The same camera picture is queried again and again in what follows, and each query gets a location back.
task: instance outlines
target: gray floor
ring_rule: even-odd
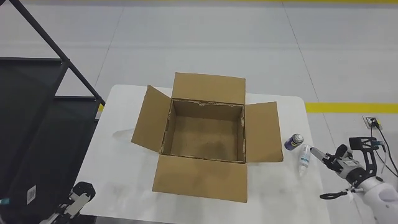
[[[115,84],[172,87],[175,72],[193,72],[244,77],[249,93],[306,102],[398,101],[396,4],[23,3],[105,99]],[[0,33],[2,57],[55,56],[11,5],[0,7]],[[72,73],[58,94],[90,95]],[[363,114],[309,114],[315,145],[333,152],[349,137],[368,136]],[[376,116],[398,157],[398,116]],[[326,168],[320,173],[325,192],[347,187]],[[388,170],[382,177],[397,186]],[[328,201],[328,209],[332,223],[375,222],[359,199]]]

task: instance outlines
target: barcode label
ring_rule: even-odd
[[[31,187],[27,191],[27,200],[26,200],[26,205],[30,204],[31,201],[33,201],[36,198],[36,185]]]

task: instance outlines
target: table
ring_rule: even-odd
[[[158,88],[171,95],[171,88]],[[146,86],[112,87],[76,182],[94,185],[96,196],[81,213],[165,223],[330,224],[318,161],[298,177],[299,149],[283,150],[280,163],[248,164],[248,202],[152,192],[158,154],[130,142]],[[301,98],[246,94],[246,103],[276,101],[283,140],[300,133],[312,145]]]

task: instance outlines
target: spray can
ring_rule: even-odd
[[[298,175],[301,177],[304,175],[305,171],[310,164],[310,157],[311,157],[311,146],[308,144],[303,144],[300,155],[298,157]]]
[[[300,134],[294,134],[292,137],[290,137],[290,139],[285,142],[285,148],[292,151],[303,142],[303,136],[301,136]]]

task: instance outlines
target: cardboard box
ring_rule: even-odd
[[[243,78],[176,73],[148,85],[132,142],[159,152],[152,191],[248,200],[248,162],[283,161],[276,102],[245,105]]]

